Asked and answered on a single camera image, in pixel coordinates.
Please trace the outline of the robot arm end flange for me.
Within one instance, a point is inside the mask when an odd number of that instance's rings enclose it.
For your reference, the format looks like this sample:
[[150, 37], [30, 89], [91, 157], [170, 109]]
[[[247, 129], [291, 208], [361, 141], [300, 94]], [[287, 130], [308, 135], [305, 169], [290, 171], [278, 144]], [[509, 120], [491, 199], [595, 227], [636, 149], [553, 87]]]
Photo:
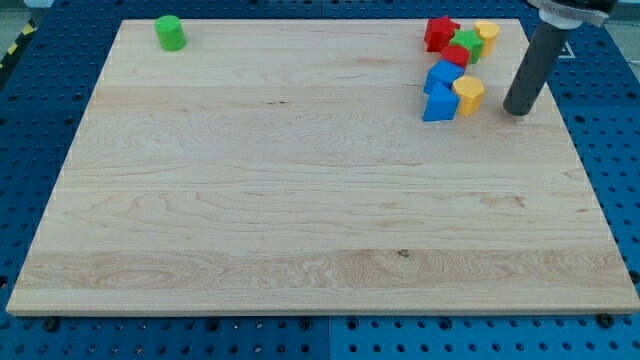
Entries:
[[574, 29], [582, 23], [604, 25], [617, 0], [527, 0], [539, 10], [542, 21], [560, 29]]

